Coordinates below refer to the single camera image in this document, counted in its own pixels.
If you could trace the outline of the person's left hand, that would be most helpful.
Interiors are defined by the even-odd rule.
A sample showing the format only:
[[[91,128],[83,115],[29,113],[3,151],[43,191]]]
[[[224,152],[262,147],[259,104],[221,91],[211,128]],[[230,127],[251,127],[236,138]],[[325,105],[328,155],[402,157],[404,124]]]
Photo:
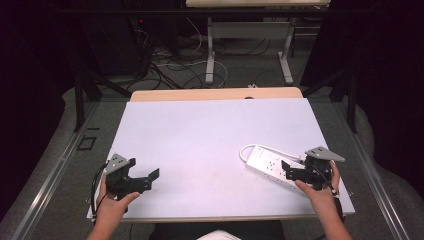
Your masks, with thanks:
[[[102,228],[112,228],[115,231],[124,215],[125,209],[139,196],[140,193],[133,192],[121,200],[115,200],[114,196],[109,196],[107,194],[106,177],[103,176],[99,190],[97,219],[95,226]]]

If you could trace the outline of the aluminium floor rail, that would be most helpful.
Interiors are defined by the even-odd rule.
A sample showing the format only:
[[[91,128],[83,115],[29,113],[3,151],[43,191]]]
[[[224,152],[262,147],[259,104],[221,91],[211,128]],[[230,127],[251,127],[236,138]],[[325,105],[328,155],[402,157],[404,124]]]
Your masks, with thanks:
[[[347,132],[350,140],[353,143],[355,151],[359,155],[358,163],[362,169],[363,174],[367,180],[367,183],[371,189],[371,192],[376,200],[376,203],[382,213],[386,225],[388,226],[394,240],[410,240],[410,236],[407,233],[394,205],[387,194],[377,169],[367,154],[364,146],[362,145],[358,135],[353,132],[351,127],[347,123],[347,113],[342,103],[333,103],[333,108],[337,113],[338,119],[342,122],[342,125]]]
[[[65,111],[59,129],[11,209],[14,229],[7,240],[81,240],[92,228],[86,218],[93,176],[103,162],[98,103],[88,105],[86,122],[74,130]],[[90,151],[78,151],[82,137],[96,137]]]

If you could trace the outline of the dark equipment cabinet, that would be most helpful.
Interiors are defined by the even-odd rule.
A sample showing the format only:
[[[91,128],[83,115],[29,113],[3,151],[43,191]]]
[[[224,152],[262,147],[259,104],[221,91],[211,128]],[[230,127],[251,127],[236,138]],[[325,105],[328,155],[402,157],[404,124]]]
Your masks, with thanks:
[[[131,17],[84,17],[81,25],[106,76],[145,76],[151,50],[150,35]]]

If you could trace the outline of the wooden table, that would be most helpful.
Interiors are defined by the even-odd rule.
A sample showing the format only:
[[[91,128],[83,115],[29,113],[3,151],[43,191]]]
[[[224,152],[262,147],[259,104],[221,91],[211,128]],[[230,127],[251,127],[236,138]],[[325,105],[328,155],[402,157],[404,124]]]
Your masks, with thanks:
[[[179,89],[135,91],[131,102],[302,98],[297,87]]]

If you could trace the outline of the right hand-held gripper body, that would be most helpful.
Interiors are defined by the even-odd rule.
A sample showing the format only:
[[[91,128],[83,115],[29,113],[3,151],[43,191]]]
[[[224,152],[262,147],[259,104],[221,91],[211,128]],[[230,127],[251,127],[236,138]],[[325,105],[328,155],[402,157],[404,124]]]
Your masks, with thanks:
[[[306,156],[303,157],[300,160],[300,164],[304,166],[304,169],[290,168],[290,180],[301,180],[304,183],[310,184],[314,190],[321,190],[324,184],[332,188],[330,183],[332,169],[329,162],[344,162],[345,158],[322,146],[307,150],[305,154],[313,158],[312,166],[305,167],[304,161]]]

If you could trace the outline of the person's right hand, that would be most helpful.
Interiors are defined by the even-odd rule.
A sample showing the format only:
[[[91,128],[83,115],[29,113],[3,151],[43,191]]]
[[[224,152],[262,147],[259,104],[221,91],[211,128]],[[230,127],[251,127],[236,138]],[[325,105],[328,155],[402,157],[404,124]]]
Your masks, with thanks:
[[[309,198],[312,208],[320,219],[334,217],[339,218],[333,191],[339,193],[340,173],[333,161],[329,162],[332,169],[331,186],[316,191],[301,180],[296,180],[295,185]]]

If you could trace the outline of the white table mat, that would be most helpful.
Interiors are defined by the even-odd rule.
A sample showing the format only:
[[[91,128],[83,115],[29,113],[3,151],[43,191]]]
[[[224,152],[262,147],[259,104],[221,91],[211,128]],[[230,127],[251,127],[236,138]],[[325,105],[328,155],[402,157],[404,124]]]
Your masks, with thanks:
[[[231,221],[313,216],[303,193],[244,160],[253,144],[299,156],[325,143],[305,98],[129,102],[110,151],[136,159],[132,177],[160,170],[125,220]]]

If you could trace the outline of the black metal stand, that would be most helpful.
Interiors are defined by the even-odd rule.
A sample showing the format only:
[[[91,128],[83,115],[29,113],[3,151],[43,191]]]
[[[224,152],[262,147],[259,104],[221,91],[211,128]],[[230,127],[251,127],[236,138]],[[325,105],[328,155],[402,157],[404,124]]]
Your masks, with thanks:
[[[129,98],[132,93],[123,89],[106,77],[88,68],[83,62],[76,61],[71,64],[71,71],[74,79],[74,93],[76,106],[76,126],[78,132],[85,123],[84,95],[91,101],[100,101],[103,97],[98,85],[104,85],[109,89]]]
[[[353,133],[357,133],[356,129],[356,100],[357,100],[357,82],[358,72],[356,70],[339,70],[330,77],[308,87],[302,91],[304,97],[308,97],[319,89],[333,84],[334,87],[330,92],[329,98],[331,102],[341,102],[345,96],[347,100],[346,123]]]

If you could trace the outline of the white metal-legged desk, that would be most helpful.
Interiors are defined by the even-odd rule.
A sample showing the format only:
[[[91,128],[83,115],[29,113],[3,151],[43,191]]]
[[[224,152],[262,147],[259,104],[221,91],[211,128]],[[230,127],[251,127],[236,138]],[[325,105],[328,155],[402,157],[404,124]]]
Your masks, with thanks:
[[[186,0],[189,8],[206,10],[319,10],[328,6],[331,0]],[[215,39],[281,39],[284,41],[283,50],[278,53],[283,80],[286,84],[294,83],[290,67],[288,65],[288,54],[292,40],[297,17],[286,17],[285,21],[272,21],[269,17],[265,21],[224,21],[215,17],[207,18],[207,45],[208,59],[206,65],[205,83],[212,84],[214,81],[214,68],[216,64],[214,40]]]

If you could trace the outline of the square floor socket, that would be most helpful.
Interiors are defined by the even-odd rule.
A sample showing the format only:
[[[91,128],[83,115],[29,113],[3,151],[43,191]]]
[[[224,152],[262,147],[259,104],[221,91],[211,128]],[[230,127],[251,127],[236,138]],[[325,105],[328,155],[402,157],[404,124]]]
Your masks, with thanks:
[[[82,137],[81,141],[77,145],[77,150],[78,151],[90,151],[93,148],[96,140],[97,140],[96,137],[84,135]]]

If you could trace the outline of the person's dark clothing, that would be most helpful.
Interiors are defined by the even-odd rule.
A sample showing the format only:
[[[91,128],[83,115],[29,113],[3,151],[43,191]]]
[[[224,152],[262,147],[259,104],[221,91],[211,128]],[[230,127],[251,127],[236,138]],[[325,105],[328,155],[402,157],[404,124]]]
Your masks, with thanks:
[[[285,240],[279,221],[156,224],[149,240]]]

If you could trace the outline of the white power strip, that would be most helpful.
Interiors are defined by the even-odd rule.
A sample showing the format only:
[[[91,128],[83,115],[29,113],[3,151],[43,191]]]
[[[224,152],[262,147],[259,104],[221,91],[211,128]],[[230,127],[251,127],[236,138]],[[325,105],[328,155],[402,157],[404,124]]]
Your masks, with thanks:
[[[253,149],[245,160],[245,164],[259,175],[292,190],[298,190],[298,188],[293,180],[287,178],[288,173],[283,167],[288,166],[289,168],[304,169],[302,164],[260,145],[253,145]]]

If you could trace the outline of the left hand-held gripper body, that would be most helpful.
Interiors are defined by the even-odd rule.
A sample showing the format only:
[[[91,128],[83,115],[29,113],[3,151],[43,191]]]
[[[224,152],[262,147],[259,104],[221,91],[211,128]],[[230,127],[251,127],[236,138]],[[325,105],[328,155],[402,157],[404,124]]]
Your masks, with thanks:
[[[113,154],[109,160],[106,169],[106,190],[121,200],[130,193],[143,193],[146,187],[147,177],[131,178],[129,176],[129,159],[119,154]]]

